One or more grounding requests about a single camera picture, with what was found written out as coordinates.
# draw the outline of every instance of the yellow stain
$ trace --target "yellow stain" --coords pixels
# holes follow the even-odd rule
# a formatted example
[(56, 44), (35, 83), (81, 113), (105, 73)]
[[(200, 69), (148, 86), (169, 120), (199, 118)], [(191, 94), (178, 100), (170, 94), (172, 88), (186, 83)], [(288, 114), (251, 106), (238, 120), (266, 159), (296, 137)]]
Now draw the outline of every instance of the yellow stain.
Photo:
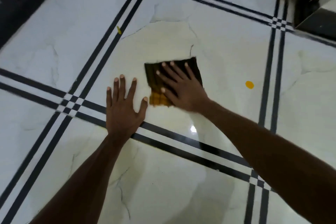
[(249, 89), (253, 89), (253, 88), (254, 88), (254, 84), (253, 84), (253, 82), (247, 81), (247, 82), (245, 83), (245, 85), (246, 85), (246, 87), (249, 88)]

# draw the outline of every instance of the finger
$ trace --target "finger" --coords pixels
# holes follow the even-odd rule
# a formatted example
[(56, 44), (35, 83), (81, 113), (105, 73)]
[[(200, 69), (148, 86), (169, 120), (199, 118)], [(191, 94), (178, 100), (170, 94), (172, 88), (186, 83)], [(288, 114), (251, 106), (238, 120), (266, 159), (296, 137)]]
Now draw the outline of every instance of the finger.
[(169, 89), (161, 88), (161, 92), (165, 94), (166, 97), (169, 98), (174, 105), (177, 105), (179, 99)]
[(119, 88), (119, 97), (118, 101), (125, 99), (125, 92), (126, 92), (126, 81), (125, 76), (123, 74), (120, 75), (120, 88)]
[(119, 79), (116, 77), (114, 78), (114, 84), (113, 84), (112, 105), (118, 101), (118, 96), (119, 96)]
[(174, 61), (170, 62), (170, 65), (172, 66), (172, 68), (178, 73), (178, 75), (182, 78), (182, 79), (189, 79), (187, 77), (187, 75), (185, 73), (183, 73), (183, 71), (177, 66), (175, 65)]
[(106, 107), (111, 107), (112, 106), (112, 91), (111, 87), (107, 87), (107, 92), (106, 92)]
[(188, 66), (188, 63), (187, 63), (187, 62), (184, 63), (184, 66), (185, 66), (185, 68), (187, 69), (187, 72), (188, 72), (188, 74), (189, 74), (189, 76), (190, 76), (190, 79), (195, 79), (195, 75), (194, 75), (194, 73), (192, 72), (190, 66)]
[(135, 89), (137, 88), (137, 79), (134, 77), (132, 81), (132, 85), (129, 89), (128, 95), (127, 95), (127, 100), (131, 101), (133, 103), (133, 98), (135, 94)]
[(139, 118), (141, 118), (142, 121), (145, 119), (147, 107), (148, 107), (148, 97), (144, 97), (141, 101), (140, 110), (138, 112)]
[(164, 81), (166, 84), (168, 84), (169, 86), (171, 86), (173, 89), (176, 88), (177, 83), (174, 82), (173, 80), (167, 78), (166, 76), (164, 76), (162, 73), (160, 73), (159, 70), (156, 71), (156, 74), (162, 79), (162, 81)]
[(181, 81), (181, 77), (178, 76), (165, 62), (162, 63), (162, 67), (167, 71), (167, 73), (177, 82)]

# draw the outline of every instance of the tile floor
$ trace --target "tile floor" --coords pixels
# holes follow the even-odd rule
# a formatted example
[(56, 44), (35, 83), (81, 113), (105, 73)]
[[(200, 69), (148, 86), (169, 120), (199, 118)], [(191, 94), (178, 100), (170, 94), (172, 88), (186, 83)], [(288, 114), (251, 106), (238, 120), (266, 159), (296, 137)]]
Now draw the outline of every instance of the tile floor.
[[(336, 167), (336, 45), (286, 0), (46, 0), (0, 53), (0, 221), (29, 222), (106, 135), (106, 87), (196, 56), (208, 95)], [(119, 26), (122, 35), (116, 29)], [(245, 86), (252, 81), (253, 89)], [(214, 125), (149, 107), (99, 223), (307, 223)]]

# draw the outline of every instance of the forearm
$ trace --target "forearm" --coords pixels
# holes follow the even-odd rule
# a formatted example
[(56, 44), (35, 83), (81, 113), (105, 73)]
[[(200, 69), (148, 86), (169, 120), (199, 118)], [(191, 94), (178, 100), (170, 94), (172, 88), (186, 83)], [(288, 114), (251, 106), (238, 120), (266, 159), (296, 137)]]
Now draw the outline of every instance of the forearm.
[(335, 221), (332, 204), (325, 200), (336, 196), (336, 172), (332, 167), (215, 102), (207, 102), (200, 113), (230, 139), (293, 209), (314, 223)]
[(121, 150), (111, 136), (74, 172), (31, 223), (97, 223)]

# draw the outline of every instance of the glossy floor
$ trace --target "glossy floor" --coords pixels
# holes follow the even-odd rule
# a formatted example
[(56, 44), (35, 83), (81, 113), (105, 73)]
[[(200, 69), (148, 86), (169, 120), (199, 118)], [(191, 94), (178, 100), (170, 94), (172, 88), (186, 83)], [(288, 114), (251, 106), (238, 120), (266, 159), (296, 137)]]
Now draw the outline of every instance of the glossy floor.
[[(336, 49), (291, 15), (286, 0), (46, 0), (0, 53), (0, 221), (29, 222), (97, 148), (116, 76), (137, 77), (139, 108), (145, 62), (196, 56), (210, 98), (336, 167)], [(149, 107), (123, 148), (110, 222), (307, 223), (214, 125), (174, 107)]]

